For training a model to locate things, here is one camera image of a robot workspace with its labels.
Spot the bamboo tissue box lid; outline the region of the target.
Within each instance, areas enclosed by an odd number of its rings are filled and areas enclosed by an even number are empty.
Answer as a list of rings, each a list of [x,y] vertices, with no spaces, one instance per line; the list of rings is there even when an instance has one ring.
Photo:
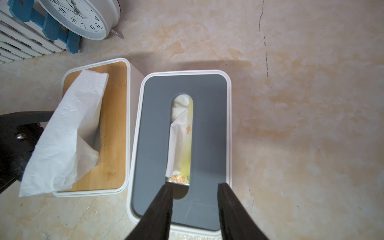
[[[99,161],[73,187],[56,197],[114,195],[128,185],[139,95],[144,75],[125,58],[117,58],[68,70],[62,79],[65,93],[81,71],[109,74],[100,114]]]

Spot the grey tissue box lid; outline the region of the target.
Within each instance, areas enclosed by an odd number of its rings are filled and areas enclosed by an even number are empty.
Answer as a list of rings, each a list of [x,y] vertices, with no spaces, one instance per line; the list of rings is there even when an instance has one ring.
[[[127,214],[171,190],[170,230],[218,238],[218,185],[232,184],[232,83],[220,70],[152,73],[140,89]]]

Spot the blue tissue paper pack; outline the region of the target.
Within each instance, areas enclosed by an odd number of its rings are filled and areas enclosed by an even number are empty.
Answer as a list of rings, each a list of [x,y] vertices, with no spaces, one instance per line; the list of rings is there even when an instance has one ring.
[[[97,165],[92,144],[108,79],[83,70],[70,85],[35,146],[19,197],[69,190]]]

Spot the yellow tissue paper pack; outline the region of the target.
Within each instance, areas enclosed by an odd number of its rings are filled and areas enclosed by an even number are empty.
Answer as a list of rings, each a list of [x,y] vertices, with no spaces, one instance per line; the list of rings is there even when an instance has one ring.
[[[194,103],[179,95],[172,103],[166,181],[189,186],[191,177]]]

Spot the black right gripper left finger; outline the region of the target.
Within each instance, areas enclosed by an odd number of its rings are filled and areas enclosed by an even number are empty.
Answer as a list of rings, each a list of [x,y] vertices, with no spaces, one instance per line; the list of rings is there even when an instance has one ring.
[[[127,240],[167,240],[173,213],[173,188],[163,185]]]

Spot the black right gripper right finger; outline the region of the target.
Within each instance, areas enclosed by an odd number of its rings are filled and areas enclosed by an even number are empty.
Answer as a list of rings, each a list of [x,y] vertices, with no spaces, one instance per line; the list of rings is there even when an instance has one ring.
[[[219,219],[224,240],[267,240],[227,183],[218,185]]]

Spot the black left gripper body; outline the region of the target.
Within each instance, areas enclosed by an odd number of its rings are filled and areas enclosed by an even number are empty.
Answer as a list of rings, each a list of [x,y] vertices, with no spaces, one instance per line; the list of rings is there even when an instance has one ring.
[[[53,111],[1,115],[1,192],[21,181],[27,163]]]

